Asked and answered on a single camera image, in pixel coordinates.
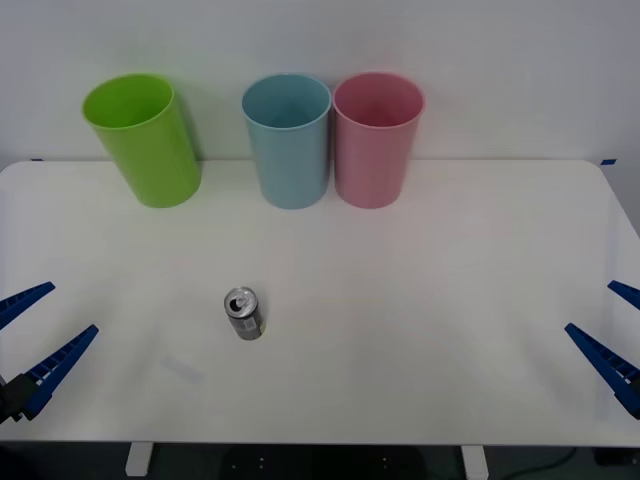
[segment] plastic cup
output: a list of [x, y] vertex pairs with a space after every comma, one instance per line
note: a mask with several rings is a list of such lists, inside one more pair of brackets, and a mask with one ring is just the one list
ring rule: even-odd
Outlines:
[[391, 73], [362, 73], [335, 90], [336, 190], [351, 205], [380, 208], [402, 190], [424, 96]]
[[329, 180], [331, 91], [319, 80], [278, 74], [254, 83], [242, 98], [258, 180], [273, 205], [316, 203]]
[[96, 87], [82, 112], [140, 203], [172, 207], [200, 185], [200, 169], [164, 78], [131, 74]]

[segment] black floor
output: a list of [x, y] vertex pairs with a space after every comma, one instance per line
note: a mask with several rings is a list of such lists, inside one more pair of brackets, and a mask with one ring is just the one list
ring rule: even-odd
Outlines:
[[[35, 478], [40, 480], [118, 480], [129, 478], [124, 467], [129, 452], [129, 445], [123, 443], [11, 443], [4, 444], [4, 448], [18, 454], [35, 472]], [[257, 470], [251, 469], [255, 463], [255, 452], [247, 449], [232, 450], [228, 445], [206, 444], [156, 444], [147, 478], [149, 480], [213, 480], [221, 478], [291, 478], [290, 472], [279, 470], [271, 475], [256, 475]], [[274, 450], [265, 447], [265, 463], [272, 464], [285, 458], [295, 459], [287, 462], [290, 466], [304, 463], [304, 448], [294, 451]], [[544, 465], [564, 456], [567, 448], [515, 448], [515, 447], [486, 447], [487, 463], [491, 480], [503, 480], [514, 471], [523, 468]], [[459, 449], [454, 447], [420, 447], [417, 450], [421, 457], [420, 463], [427, 470], [426, 476], [436, 480], [464, 479], [464, 469]], [[325, 452], [324, 458], [335, 458], [335, 452]], [[407, 468], [395, 470], [395, 474], [381, 475], [379, 468], [364, 467], [362, 473], [349, 478], [416, 478], [411, 476], [415, 458], [407, 452], [391, 452], [396, 455], [398, 462], [405, 462]], [[394, 461], [391, 456], [387, 462]], [[340, 461], [326, 461], [324, 474], [332, 478], [331, 469], [344, 472], [344, 464]], [[0, 479], [14, 480], [8, 476], [8, 460], [0, 456]], [[297, 478], [310, 478], [305, 470]], [[16, 478], [28, 480], [26, 474], [19, 474]], [[576, 455], [565, 465], [553, 470], [532, 473], [518, 477], [529, 480], [640, 480], [640, 467], [637, 465], [608, 466], [596, 464], [592, 449], [578, 449]]]

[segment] blue cup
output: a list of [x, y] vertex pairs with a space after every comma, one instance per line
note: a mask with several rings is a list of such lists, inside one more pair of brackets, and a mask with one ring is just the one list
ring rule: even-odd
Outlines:
[[264, 197], [280, 208], [316, 203], [329, 180], [331, 91], [315, 78], [278, 74], [242, 97]]

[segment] soda can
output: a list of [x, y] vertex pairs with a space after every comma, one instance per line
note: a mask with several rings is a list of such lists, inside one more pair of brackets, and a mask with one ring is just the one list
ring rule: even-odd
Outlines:
[[248, 287], [236, 287], [224, 297], [224, 310], [238, 336], [255, 340], [264, 333], [258, 296]]

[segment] pink cup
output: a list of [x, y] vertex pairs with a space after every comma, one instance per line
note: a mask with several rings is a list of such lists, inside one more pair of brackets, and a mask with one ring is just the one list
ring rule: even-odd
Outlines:
[[392, 73], [362, 73], [335, 90], [336, 190], [351, 205], [380, 208], [400, 195], [424, 96]]

